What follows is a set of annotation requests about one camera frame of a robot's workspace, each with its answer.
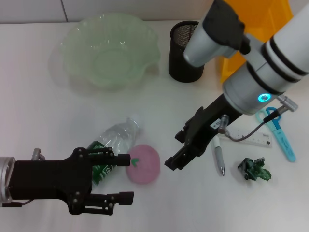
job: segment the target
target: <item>white wall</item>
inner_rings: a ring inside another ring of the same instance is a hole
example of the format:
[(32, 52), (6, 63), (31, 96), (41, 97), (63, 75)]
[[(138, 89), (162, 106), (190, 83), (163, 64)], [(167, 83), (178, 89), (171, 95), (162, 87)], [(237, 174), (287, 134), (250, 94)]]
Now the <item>white wall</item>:
[(65, 22), (60, 0), (0, 0), (0, 23), (28, 22)]
[[(103, 12), (144, 20), (198, 19), (212, 0), (63, 0), (70, 22)], [(296, 14), (309, 0), (289, 0)], [(0, 23), (64, 22), (60, 0), (0, 0)]]

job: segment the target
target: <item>blue scissors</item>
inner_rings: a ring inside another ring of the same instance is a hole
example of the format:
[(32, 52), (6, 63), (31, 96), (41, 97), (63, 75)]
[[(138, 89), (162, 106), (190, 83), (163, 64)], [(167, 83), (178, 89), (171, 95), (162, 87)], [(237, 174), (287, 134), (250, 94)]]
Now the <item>blue scissors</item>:
[[(263, 118), (260, 118), (260, 113), (263, 113), (266, 116), (271, 114), (273, 111), (275, 111), (275, 107), (268, 107), (266, 109), (261, 109), (258, 112), (255, 113), (256, 119), (261, 123), (263, 122)], [(296, 156), (287, 140), (285, 137), (285, 134), (283, 133), (280, 125), (279, 125), (279, 120), (281, 119), (281, 116), (279, 116), (277, 119), (273, 119), (266, 123), (266, 125), (270, 128), (270, 130), (274, 133), (275, 138), (277, 139), (281, 149), (285, 153), (287, 159), (290, 162), (295, 162)]]

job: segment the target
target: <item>white table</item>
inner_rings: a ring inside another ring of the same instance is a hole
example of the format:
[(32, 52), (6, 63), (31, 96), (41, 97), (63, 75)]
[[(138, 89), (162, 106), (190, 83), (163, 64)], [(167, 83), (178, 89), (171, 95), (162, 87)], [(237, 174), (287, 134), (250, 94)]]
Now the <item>white table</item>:
[[(133, 205), (117, 205), (113, 216), (72, 216), (60, 200), (35, 200), (23, 208), (0, 208), (1, 231), (308, 230), (309, 79), (287, 92), (299, 110), (285, 113), (281, 121), (296, 163), (289, 163), (275, 142), (270, 149), (222, 141), (224, 177), (211, 146), (182, 171), (164, 166), (182, 147), (175, 134), (200, 106), (208, 106), (222, 93), (215, 61), (205, 65), (195, 83), (182, 84), (169, 76), (169, 32), (176, 23), (149, 22), (159, 35), (158, 68), (150, 69), (138, 86), (117, 92), (93, 91), (68, 81), (57, 45), (74, 24), (0, 25), (1, 156), (28, 160), (39, 147), (49, 160), (64, 159), (74, 148), (87, 147), (104, 129), (138, 113), (144, 118), (144, 129), (137, 144), (151, 145), (161, 157), (161, 174), (155, 183), (133, 184), (125, 169), (118, 168), (94, 190), (102, 194), (134, 191)], [(233, 123), (247, 130), (256, 126), (254, 116), (242, 116)], [(261, 131), (270, 133), (266, 127)], [(265, 157), (272, 179), (245, 181), (237, 170), (245, 157)]]

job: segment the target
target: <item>plastic water bottle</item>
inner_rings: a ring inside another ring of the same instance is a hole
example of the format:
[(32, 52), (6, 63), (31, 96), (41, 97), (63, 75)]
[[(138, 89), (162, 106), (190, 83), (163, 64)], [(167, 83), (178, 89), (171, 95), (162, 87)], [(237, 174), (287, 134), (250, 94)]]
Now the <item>plastic water bottle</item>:
[[(116, 124), (100, 135), (87, 149), (112, 147), (113, 153), (126, 154), (135, 144), (139, 131), (137, 119), (127, 118), (125, 123)], [(115, 168), (114, 165), (96, 165), (92, 167), (92, 183), (96, 186)]]

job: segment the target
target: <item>green glass bowl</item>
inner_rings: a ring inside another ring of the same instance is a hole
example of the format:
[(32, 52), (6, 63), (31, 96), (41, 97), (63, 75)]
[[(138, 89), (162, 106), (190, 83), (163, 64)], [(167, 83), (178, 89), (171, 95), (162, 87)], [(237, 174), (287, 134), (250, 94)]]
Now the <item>green glass bowl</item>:
[(77, 24), (61, 43), (64, 70), (96, 86), (126, 85), (160, 60), (157, 34), (142, 20), (109, 13)]

